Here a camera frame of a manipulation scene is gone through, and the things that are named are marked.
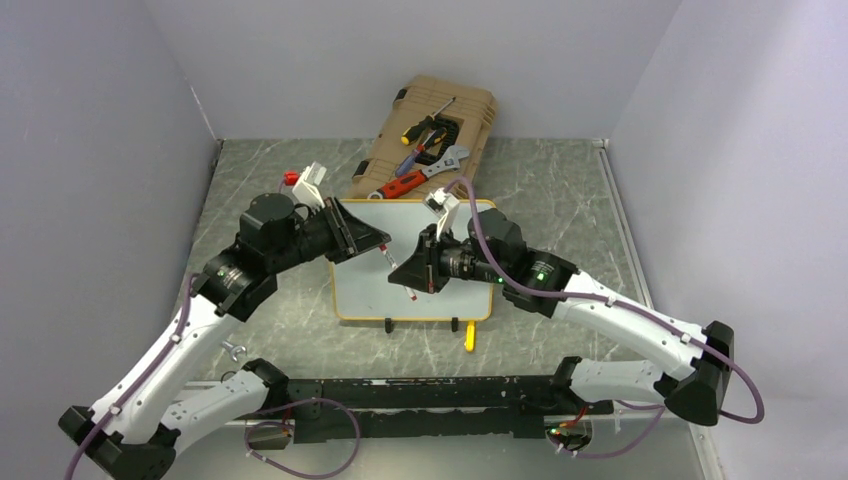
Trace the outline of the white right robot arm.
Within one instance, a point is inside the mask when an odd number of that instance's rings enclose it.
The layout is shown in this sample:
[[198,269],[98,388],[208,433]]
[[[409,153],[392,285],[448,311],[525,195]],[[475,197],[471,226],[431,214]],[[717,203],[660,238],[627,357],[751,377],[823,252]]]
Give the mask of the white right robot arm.
[[389,282],[428,294],[451,279],[498,284],[520,310],[593,329],[641,355],[614,362],[565,357],[550,391],[564,415],[622,400],[659,403],[697,425],[718,423],[731,376],[732,328],[689,323],[618,294],[573,263],[527,246],[520,227],[496,209],[479,213],[467,230],[459,241],[429,225]]

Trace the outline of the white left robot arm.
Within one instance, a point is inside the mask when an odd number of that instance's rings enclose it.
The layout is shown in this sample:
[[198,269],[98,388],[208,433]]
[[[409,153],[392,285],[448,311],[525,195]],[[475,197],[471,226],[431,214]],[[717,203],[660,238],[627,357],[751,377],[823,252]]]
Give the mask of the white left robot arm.
[[233,243],[188,279],[177,317],[136,365],[93,405],[72,406],[60,417],[77,446],[65,477],[88,458],[115,479],[159,479],[224,423],[250,413],[272,420],[293,408],[288,377],[263,359],[185,403],[175,397],[197,363],[276,292],[280,273],[319,257],[341,263],[390,239],[333,197],[306,215],[283,193],[255,197]]

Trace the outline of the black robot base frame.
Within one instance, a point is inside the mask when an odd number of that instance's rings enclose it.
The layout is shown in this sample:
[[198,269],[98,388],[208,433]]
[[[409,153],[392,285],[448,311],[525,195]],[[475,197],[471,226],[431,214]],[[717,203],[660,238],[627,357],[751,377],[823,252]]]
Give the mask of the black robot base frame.
[[549,375],[291,379],[249,420],[289,420],[297,444],[361,438],[509,435],[541,439],[562,420],[612,413],[580,406]]

